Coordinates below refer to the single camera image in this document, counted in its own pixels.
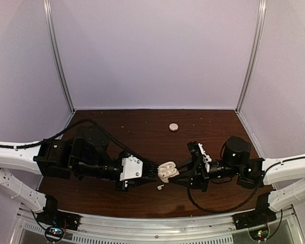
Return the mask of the white earbud case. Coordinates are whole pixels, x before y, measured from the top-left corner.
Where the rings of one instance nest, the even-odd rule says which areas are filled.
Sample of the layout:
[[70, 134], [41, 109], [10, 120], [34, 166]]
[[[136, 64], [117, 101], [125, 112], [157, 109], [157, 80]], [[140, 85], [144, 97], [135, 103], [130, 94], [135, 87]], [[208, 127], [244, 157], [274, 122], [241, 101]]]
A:
[[176, 164], [173, 161], [158, 166], [158, 177], [163, 183], [169, 183], [169, 179], [179, 175]]

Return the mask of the pink earbud case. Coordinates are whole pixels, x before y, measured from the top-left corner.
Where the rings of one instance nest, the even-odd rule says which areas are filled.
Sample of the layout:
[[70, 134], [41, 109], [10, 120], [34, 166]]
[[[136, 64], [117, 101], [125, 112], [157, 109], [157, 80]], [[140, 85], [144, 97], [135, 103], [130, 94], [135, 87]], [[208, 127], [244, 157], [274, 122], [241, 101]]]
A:
[[170, 123], [169, 124], [169, 130], [172, 132], [176, 132], [179, 129], [179, 125], [177, 123]]

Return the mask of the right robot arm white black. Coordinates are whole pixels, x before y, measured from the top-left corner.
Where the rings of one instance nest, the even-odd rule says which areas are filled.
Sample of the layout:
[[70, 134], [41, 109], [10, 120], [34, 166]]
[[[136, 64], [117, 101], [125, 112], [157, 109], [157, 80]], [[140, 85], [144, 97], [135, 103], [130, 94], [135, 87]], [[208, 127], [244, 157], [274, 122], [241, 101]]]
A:
[[[198, 142], [188, 143], [188, 150], [190, 160], [180, 167], [174, 162], [167, 163], [166, 172], [160, 171], [159, 177], [168, 183], [186, 187], [190, 202], [203, 212], [222, 214], [237, 210], [248, 203], [259, 188], [286, 180], [295, 182], [259, 196], [260, 206], [251, 212], [251, 221], [257, 225], [262, 224], [270, 216], [270, 210], [277, 212], [305, 200], [305, 154], [281, 159], [251, 159], [251, 144], [235, 136], [223, 144], [219, 159], [212, 159]], [[204, 208], [193, 199], [192, 189], [205, 192], [210, 181], [234, 177], [239, 186], [252, 190], [250, 196], [237, 206], [215, 210]]]

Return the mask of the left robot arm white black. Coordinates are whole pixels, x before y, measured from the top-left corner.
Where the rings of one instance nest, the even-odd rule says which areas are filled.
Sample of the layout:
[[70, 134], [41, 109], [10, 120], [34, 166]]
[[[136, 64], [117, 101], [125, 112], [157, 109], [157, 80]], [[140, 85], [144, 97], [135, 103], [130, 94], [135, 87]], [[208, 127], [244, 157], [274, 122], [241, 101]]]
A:
[[63, 221], [57, 200], [40, 193], [11, 173], [12, 169], [44, 177], [109, 180], [122, 191], [154, 181], [156, 163], [126, 147], [99, 125], [79, 127], [74, 138], [57, 136], [31, 144], [0, 142], [0, 189], [43, 215], [52, 226]]

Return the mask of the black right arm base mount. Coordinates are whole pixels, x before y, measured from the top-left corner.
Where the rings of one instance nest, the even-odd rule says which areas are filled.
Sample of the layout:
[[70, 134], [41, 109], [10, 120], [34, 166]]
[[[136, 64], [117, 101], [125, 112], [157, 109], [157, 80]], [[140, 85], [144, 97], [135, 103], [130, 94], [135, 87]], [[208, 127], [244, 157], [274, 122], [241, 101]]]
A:
[[275, 221], [277, 215], [271, 210], [252, 210], [233, 215], [236, 230], [252, 228]]

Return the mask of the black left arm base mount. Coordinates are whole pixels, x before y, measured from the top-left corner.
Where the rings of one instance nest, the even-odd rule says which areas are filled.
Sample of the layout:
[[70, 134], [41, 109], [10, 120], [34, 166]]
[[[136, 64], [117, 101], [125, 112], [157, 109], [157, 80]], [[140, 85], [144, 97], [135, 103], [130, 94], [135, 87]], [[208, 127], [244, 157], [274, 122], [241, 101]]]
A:
[[77, 231], [80, 222], [80, 215], [60, 210], [44, 210], [37, 214], [36, 220], [49, 226]]

